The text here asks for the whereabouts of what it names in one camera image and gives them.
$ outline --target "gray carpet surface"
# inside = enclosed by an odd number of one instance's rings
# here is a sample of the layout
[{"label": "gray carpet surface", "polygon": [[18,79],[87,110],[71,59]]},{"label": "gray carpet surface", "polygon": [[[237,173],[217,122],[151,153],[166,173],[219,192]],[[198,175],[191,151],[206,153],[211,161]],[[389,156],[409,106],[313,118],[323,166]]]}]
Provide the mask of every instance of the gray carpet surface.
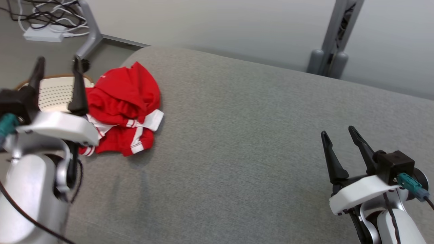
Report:
[{"label": "gray carpet surface", "polygon": [[[359,243],[329,208],[320,137],[361,175],[349,125],[434,179],[434,101],[185,49],[146,47],[124,65],[135,61],[160,86],[163,124],[150,150],[85,158],[67,226],[76,243]],[[405,206],[433,243],[434,212]]]}]

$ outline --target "white partition panel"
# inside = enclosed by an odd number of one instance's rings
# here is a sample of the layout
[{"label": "white partition panel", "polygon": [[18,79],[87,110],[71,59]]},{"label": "white partition panel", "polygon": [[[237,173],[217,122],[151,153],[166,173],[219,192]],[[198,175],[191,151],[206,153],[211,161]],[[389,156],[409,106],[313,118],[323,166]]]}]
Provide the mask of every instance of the white partition panel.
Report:
[{"label": "white partition panel", "polygon": [[434,1],[365,0],[341,79],[434,98]]},{"label": "white partition panel", "polygon": [[101,33],[305,71],[335,0],[87,0]]}]

